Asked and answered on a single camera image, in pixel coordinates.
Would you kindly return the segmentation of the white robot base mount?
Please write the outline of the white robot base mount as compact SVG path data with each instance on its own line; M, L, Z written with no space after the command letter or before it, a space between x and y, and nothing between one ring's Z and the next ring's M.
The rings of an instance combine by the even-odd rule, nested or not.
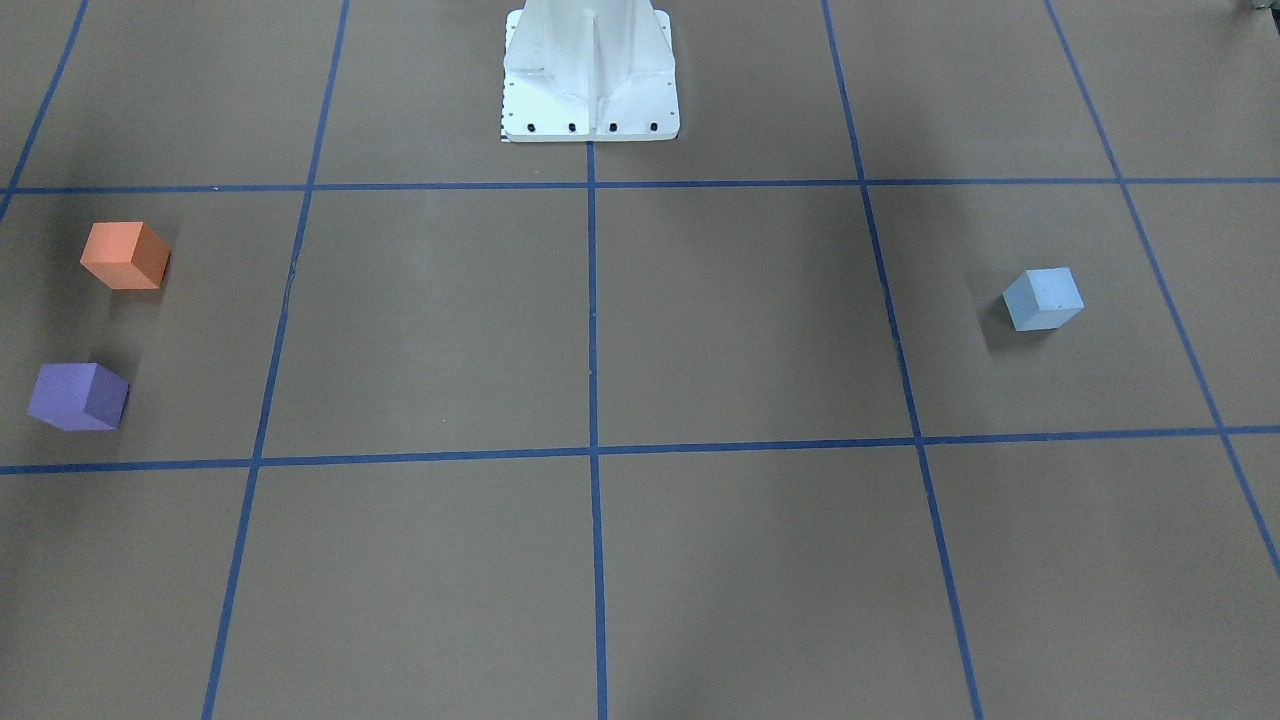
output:
M668 13L649 1L526 1L504 28L502 141L678 137Z

